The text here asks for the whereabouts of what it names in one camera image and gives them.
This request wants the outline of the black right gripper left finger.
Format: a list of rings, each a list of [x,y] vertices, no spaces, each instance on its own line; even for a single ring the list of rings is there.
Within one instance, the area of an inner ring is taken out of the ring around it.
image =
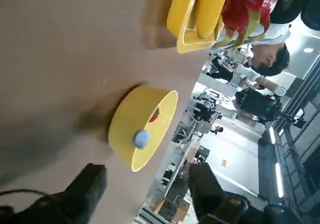
[[[103,164],[87,164],[68,187],[48,194],[34,189],[12,189],[10,194],[36,194],[40,196],[28,208],[16,212],[10,205],[0,207],[2,224],[87,224],[107,187],[107,169]]]

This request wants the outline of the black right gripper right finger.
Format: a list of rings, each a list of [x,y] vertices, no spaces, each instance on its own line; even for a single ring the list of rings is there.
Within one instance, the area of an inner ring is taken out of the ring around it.
[[[303,221],[281,203],[263,210],[243,195],[224,191],[207,163],[192,163],[187,183],[199,224],[301,224]]]

